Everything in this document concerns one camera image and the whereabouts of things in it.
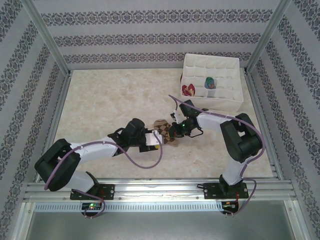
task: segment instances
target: patterned wallpaper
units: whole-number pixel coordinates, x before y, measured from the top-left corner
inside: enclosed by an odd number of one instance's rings
[[[252,72],[282,171],[312,239],[320,239],[319,5],[295,0]]]
[[[279,0],[36,0],[71,69],[182,67],[186,53],[244,66]]]
[[[64,77],[19,1],[0,3],[0,240],[9,238]]]

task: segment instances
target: marble floor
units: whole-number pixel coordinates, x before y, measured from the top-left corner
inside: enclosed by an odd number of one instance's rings
[[[182,68],[75,70],[63,107],[55,139],[70,143],[101,139],[116,129],[125,127],[132,118],[141,119],[147,127],[155,120],[172,122],[170,114],[179,97]],[[258,127],[246,81],[241,73],[244,102],[239,113],[247,113]],[[215,111],[237,115],[236,112]],[[106,157],[79,165],[96,178],[217,178],[227,167],[230,156],[221,133],[205,130],[196,138],[177,139],[177,146],[165,145],[163,158],[152,169],[134,166],[124,154]],[[128,154],[139,164],[150,166],[158,160],[160,151],[139,153],[131,148]],[[265,153],[251,163],[246,177],[272,177]]]

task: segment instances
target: cable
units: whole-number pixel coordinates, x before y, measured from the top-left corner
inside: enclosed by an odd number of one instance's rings
[[[136,163],[136,162],[127,154],[127,152],[126,152],[121,146],[119,146],[118,144],[116,144],[116,143],[114,143],[114,142],[111,142],[111,141],[92,141],[92,142],[88,142],[88,143],[82,144],[82,145],[80,145],[80,146],[77,146],[77,147],[71,149],[70,151],[68,151],[68,152],[63,156],[63,158],[62,158],[62,159],[58,162],[58,164],[55,166],[54,170],[52,171],[51,175],[49,176],[48,180],[46,181],[46,183],[45,183],[45,185],[44,185],[44,190],[48,190],[48,186],[49,186],[50,182],[51,182],[52,179],[55,177],[55,175],[56,175],[58,169],[60,168],[60,166],[62,165],[62,163],[67,159],[67,157],[68,157],[70,154],[72,154],[73,152],[75,152],[75,151],[77,151],[77,150],[79,150],[79,149],[82,149],[82,148],[85,148],[85,147],[87,147],[87,146],[90,146],[90,145],[95,145],[95,144],[110,144],[110,145],[116,146],[118,149],[120,149],[120,150],[124,153],[124,155],[125,155],[125,156],[130,160],[130,162],[133,163],[135,166],[137,166],[137,167],[139,167],[139,168],[141,168],[141,169],[152,169],[152,168],[154,168],[155,166],[157,166],[157,165],[160,163],[160,161],[161,161],[161,159],[162,159],[163,146],[162,146],[162,143],[161,143],[160,139],[157,137],[157,135],[156,135],[155,132],[153,132],[153,135],[154,135],[155,139],[158,141],[158,143],[159,143],[159,145],[160,145],[160,156],[159,156],[158,161],[157,161],[155,164],[153,164],[153,165],[151,165],[151,166],[141,166],[141,165],[139,165],[138,163]],[[98,197],[98,196],[94,196],[94,195],[88,194],[88,193],[86,193],[86,192],[77,190],[77,189],[74,189],[74,190],[77,191],[77,192],[80,193],[80,194],[83,194],[83,195],[86,195],[86,196],[88,196],[88,197],[91,197],[91,198],[94,198],[94,199],[97,199],[97,200],[102,201],[102,203],[103,203],[103,209],[102,209],[100,212],[98,212],[96,215],[91,216],[91,217],[89,217],[89,218],[94,219],[94,218],[96,218],[96,217],[99,217],[99,216],[104,212],[104,210],[106,209],[106,202],[105,202],[104,199],[102,199],[102,198],[100,198],[100,197]],[[85,218],[88,217],[88,216],[86,215],[86,212],[87,212],[87,210],[84,211],[84,217],[85,217]]]
[[[239,193],[238,192],[235,193],[235,205],[236,206],[239,205]]]
[[[76,190],[76,189],[74,189],[74,190],[77,191],[78,193],[82,194],[82,195],[85,195],[85,196],[88,196],[88,197],[91,197],[91,198],[100,200],[100,202],[103,203],[102,210],[101,210],[100,212],[98,212],[98,213],[97,213],[96,215],[94,215],[94,216],[88,216],[88,215],[86,215],[87,209],[84,210],[83,215],[84,215],[85,218],[95,219],[95,218],[99,217],[99,216],[105,211],[105,209],[106,209],[106,202],[105,202],[105,200],[103,200],[102,198],[100,198],[100,197],[98,197],[98,196],[91,195],[91,194],[89,194],[89,193],[86,193],[86,192],[83,192],[83,191],[80,191],[80,190]]]
[[[250,199],[253,197],[253,195],[254,195],[254,193],[255,193],[255,191],[256,191],[256,188],[257,188],[257,181],[254,180],[253,178],[244,177],[243,180],[254,182],[254,187],[253,187],[252,192],[251,192],[250,196],[248,197],[248,199],[247,199],[247,200],[244,202],[244,204],[239,208],[239,210],[233,214],[233,216],[239,214],[239,213],[248,205]]]
[[[215,113],[215,112],[204,111],[204,110],[202,110],[202,109],[200,109],[200,108],[198,108],[198,107],[195,107],[195,106],[192,106],[192,105],[190,105],[190,104],[188,104],[188,103],[185,103],[185,102],[181,101],[180,99],[178,99],[178,98],[176,98],[176,97],[174,97],[174,96],[172,96],[172,95],[170,95],[170,94],[169,94],[169,97],[172,98],[172,99],[175,101],[175,110],[178,109],[178,102],[179,102],[179,103],[181,103],[181,104],[183,104],[183,105],[186,105],[186,106],[189,107],[189,108],[195,109],[195,110],[197,110],[197,111],[199,111],[199,112],[201,112],[201,113],[204,113],[204,114],[214,115],[214,116],[218,116],[218,117],[226,118],[226,119],[231,119],[231,120],[236,120],[236,121],[238,121],[238,122],[240,122],[240,123],[248,126],[249,128],[251,128],[251,129],[259,136],[259,138],[260,138],[260,140],[261,140],[261,143],[262,143],[261,152],[260,152],[257,156],[253,157],[252,159],[248,160],[248,161],[245,163],[245,165],[243,166],[243,168],[242,168],[242,170],[241,170],[241,172],[240,172],[240,177],[241,177],[241,178],[243,177],[244,172],[245,172],[248,164],[249,164],[249,163],[252,163],[252,162],[255,161],[255,160],[257,160],[258,158],[260,158],[260,157],[262,156],[262,154],[264,154],[264,152],[265,152],[265,150],[266,150],[266,142],[265,142],[265,139],[264,139],[264,137],[262,136],[262,134],[261,134],[253,125],[247,123],[246,121],[243,121],[243,120],[241,120],[241,119],[238,119],[238,118],[236,118],[236,117],[233,117],[233,116],[223,115],[223,114],[219,114],[219,113]],[[245,177],[243,178],[243,180],[254,182],[253,190],[252,190],[250,196],[248,197],[248,199],[245,201],[245,203],[240,207],[240,209],[239,209],[237,212],[235,212],[235,213],[232,213],[232,214],[229,213],[228,216],[235,216],[235,215],[237,215],[238,213],[240,213],[240,212],[246,207],[246,205],[249,203],[250,199],[252,198],[252,196],[254,195],[254,193],[255,193],[255,191],[256,191],[256,188],[257,188],[257,182],[256,182],[256,180],[254,180],[254,179],[252,179],[252,178],[245,178]]]

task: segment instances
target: white fabric organizer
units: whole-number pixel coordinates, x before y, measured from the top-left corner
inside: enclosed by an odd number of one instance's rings
[[[194,96],[181,92],[181,99],[192,100],[198,108],[237,112],[244,102],[241,88],[239,59],[187,53],[183,62],[181,87],[192,84]],[[205,81],[216,81],[215,89],[206,89]]]

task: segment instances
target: black mounting plate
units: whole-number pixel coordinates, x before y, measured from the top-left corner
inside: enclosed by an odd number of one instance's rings
[[[102,198],[103,200],[113,200],[115,195],[115,185],[114,184],[100,184],[100,188],[97,197]],[[97,200],[96,198],[82,195],[81,193],[71,190],[70,193],[71,200]]]
[[[203,189],[204,199],[235,199],[238,192],[239,199],[247,199],[249,197],[247,184],[242,182],[237,187],[232,187],[227,195],[219,188],[218,182],[207,182],[203,184],[198,184],[198,188]]]

